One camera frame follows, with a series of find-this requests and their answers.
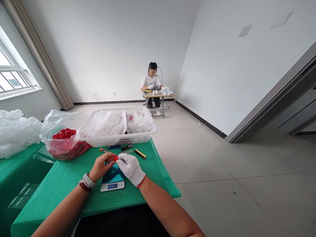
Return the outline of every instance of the cotton glove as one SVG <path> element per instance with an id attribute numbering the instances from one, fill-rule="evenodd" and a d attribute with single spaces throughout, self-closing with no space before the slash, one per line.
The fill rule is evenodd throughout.
<path id="1" fill-rule="evenodd" d="M 156 85 L 155 84 L 152 84 L 150 86 L 148 86 L 148 89 L 152 90 L 152 89 L 155 89 Z"/>
<path id="2" fill-rule="evenodd" d="M 146 177 L 144 171 L 135 156 L 122 153 L 119 154 L 118 160 L 116 161 L 125 176 L 134 184 L 135 187 L 139 188 L 143 180 Z"/>

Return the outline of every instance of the hand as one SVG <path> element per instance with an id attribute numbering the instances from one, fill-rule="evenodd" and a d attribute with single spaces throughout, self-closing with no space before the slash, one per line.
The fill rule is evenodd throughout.
<path id="1" fill-rule="evenodd" d="M 119 154 L 116 163 L 125 174 L 125 176 L 134 184 L 135 187 L 139 188 L 139 185 L 143 182 L 146 177 L 144 171 L 135 156 L 123 153 Z"/>
<path id="2" fill-rule="evenodd" d="M 156 85 L 155 84 L 152 84 L 150 86 L 148 86 L 148 89 L 152 90 L 152 89 L 155 89 Z"/>
<path id="3" fill-rule="evenodd" d="M 114 155 L 113 153 L 107 152 L 95 160 L 91 172 L 88 174 L 93 182 L 96 183 L 116 163 L 113 161 Z"/>

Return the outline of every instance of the desk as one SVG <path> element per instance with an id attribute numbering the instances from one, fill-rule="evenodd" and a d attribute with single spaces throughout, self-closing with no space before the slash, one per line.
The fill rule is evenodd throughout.
<path id="1" fill-rule="evenodd" d="M 140 150 L 147 156 L 146 160 L 143 160 L 135 153 L 132 153 L 138 158 L 140 166 L 146 175 L 166 190 L 173 198 L 180 197 L 181 194 L 166 171 L 153 140 L 150 139 L 146 143 L 134 144 L 133 150 L 135 149 Z M 117 155 L 121 152 L 120 149 L 111 151 Z M 11 236 L 31 236 L 44 219 L 78 184 L 82 176 L 91 170 L 95 159 L 102 154 L 103 152 L 99 151 L 99 147 L 93 147 L 73 160 L 56 161 L 12 224 Z M 95 188 L 90 192 L 80 217 L 97 215 L 146 203 L 139 189 L 126 177 L 123 189 L 107 192 L 100 191 L 101 180 L 97 182 Z"/>
<path id="2" fill-rule="evenodd" d="M 148 92 L 148 94 L 145 94 L 146 90 L 143 90 L 141 89 L 141 92 L 143 94 L 143 96 L 145 97 L 145 100 L 146 100 L 146 108 L 147 108 L 147 99 L 148 98 L 156 98 L 156 97 L 162 97 L 162 115 L 156 115 L 156 116 L 153 116 L 153 117 L 162 117 L 162 118 L 165 118 L 165 107 L 164 107 L 164 98 L 165 97 L 173 97 L 173 96 L 178 96 L 177 94 L 173 94 L 173 95 L 164 95 L 162 93 L 159 93 L 159 94 L 152 94 L 152 92 Z"/>

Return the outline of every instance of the plastic bag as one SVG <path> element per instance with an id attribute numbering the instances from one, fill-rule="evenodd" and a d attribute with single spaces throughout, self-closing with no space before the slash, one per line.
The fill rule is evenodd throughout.
<path id="1" fill-rule="evenodd" d="M 100 110 L 95 114 L 88 125 L 91 137 L 121 135 L 126 131 L 122 115 L 112 111 Z"/>
<path id="2" fill-rule="evenodd" d="M 142 111 L 135 111 L 127 115 L 128 133 L 150 132 L 152 130 L 153 118 L 149 109 L 144 108 Z"/>
<path id="3" fill-rule="evenodd" d="M 79 141 L 81 134 L 89 120 L 83 113 L 70 113 L 52 110 L 43 122 L 40 139 L 46 144 L 47 150 L 57 160 L 70 160 L 82 155 L 92 146 L 85 141 Z M 75 134 L 63 137 L 57 134 L 62 131 L 74 130 Z"/>
<path id="4" fill-rule="evenodd" d="M 21 110 L 0 110 L 0 159 L 8 159 L 32 144 L 40 143 L 42 123 L 34 117 L 22 116 Z"/>

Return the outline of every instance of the green tablecloth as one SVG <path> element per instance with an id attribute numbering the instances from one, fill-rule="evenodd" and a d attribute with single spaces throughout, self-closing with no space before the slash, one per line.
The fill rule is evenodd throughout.
<path id="1" fill-rule="evenodd" d="M 135 153 L 132 153 L 138 158 L 140 166 L 146 175 L 165 189 L 173 198 L 180 197 L 181 194 L 166 171 L 152 139 L 147 143 L 134 144 L 133 150 L 135 148 L 147 156 L 146 160 L 143 160 Z M 119 154 L 120 151 L 120 149 L 112 150 L 115 154 Z M 56 161 L 12 224 L 11 235 L 19 237 L 31 236 L 43 220 L 78 184 L 82 176 L 91 170 L 95 159 L 101 154 L 103 153 L 99 151 L 99 148 L 94 147 L 74 160 Z M 80 217 L 97 215 L 146 203 L 139 189 L 134 187 L 127 178 L 125 178 L 124 189 L 100 192 L 100 185 L 101 179 L 94 190 L 91 191 Z"/>
<path id="2" fill-rule="evenodd" d="M 11 224 L 54 162 L 43 143 L 33 144 L 9 159 L 0 159 L 1 236 L 10 236 Z"/>

